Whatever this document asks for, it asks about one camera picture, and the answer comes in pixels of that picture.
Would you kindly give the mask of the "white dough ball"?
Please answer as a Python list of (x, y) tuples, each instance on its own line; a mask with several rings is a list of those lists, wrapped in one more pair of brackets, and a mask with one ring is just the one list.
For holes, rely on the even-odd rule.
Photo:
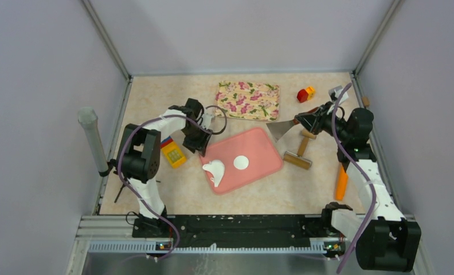
[(213, 183), (214, 188), (220, 185), (225, 173), (225, 165), (222, 161), (216, 159), (202, 166), (202, 169), (211, 174), (210, 181)]

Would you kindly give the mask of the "metal scraper wooden handle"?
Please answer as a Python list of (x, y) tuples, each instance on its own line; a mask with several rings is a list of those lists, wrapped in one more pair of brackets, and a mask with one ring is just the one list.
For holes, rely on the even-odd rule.
[(266, 123), (275, 142), (278, 142), (292, 127), (299, 124), (296, 119)]

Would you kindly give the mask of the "round white dumpling wrapper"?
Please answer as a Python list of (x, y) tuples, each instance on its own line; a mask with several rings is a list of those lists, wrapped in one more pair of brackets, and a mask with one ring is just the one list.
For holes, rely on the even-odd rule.
[(235, 157), (233, 165), (238, 170), (245, 170), (249, 166), (249, 159), (244, 155), (239, 155)]

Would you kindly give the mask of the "wooden rolling pin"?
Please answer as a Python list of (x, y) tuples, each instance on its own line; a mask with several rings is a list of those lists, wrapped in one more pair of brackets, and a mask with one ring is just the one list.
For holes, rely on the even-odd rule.
[(283, 160), (296, 167), (302, 168), (304, 170), (309, 170), (312, 166), (312, 161), (305, 158), (304, 153), (307, 149), (309, 141), (315, 140), (316, 136), (306, 129), (303, 129), (300, 134), (303, 138), (300, 142), (298, 150), (296, 152), (286, 151), (283, 155)]

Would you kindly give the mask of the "pink plastic tray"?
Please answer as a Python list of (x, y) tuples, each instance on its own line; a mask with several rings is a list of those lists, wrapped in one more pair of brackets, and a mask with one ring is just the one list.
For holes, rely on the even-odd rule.
[[(249, 159), (249, 166), (245, 170), (238, 170), (233, 165), (235, 157), (239, 155)], [(225, 165), (224, 177), (217, 188), (214, 188), (210, 181), (211, 174), (204, 171), (208, 184), (217, 195), (244, 187), (278, 172), (283, 167), (283, 160), (277, 149), (260, 127), (209, 145), (206, 155), (200, 156), (199, 159), (202, 165), (216, 159)]]

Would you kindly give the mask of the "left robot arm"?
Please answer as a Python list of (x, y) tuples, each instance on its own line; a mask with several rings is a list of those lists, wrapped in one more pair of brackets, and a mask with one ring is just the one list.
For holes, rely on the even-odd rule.
[(161, 162), (161, 142), (177, 131), (183, 132), (183, 146), (192, 153), (205, 156), (212, 130), (199, 121), (205, 113), (203, 105), (189, 98), (184, 106), (172, 105), (165, 113), (141, 125), (128, 124), (123, 132), (116, 160), (116, 172), (123, 184), (133, 192), (139, 204), (139, 216), (146, 220), (146, 230), (154, 237), (167, 232), (156, 174)]

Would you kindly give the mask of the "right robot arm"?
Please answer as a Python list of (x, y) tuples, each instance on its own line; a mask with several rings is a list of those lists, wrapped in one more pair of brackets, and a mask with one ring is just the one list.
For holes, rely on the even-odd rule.
[(335, 115), (332, 103), (295, 115), (296, 124), (310, 133), (326, 132), (338, 146), (337, 158), (355, 184), (366, 215), (359, 219), (348, 209), (336, 209), (320, 220), (327, 236), (341, 232), (364, 270), (411, 272), (416, 259), (421, 228), (409, 221), (388, 192), (379, 173), (369, 135), (374, 115), (367, 109), (354, 109), (347, 120)]

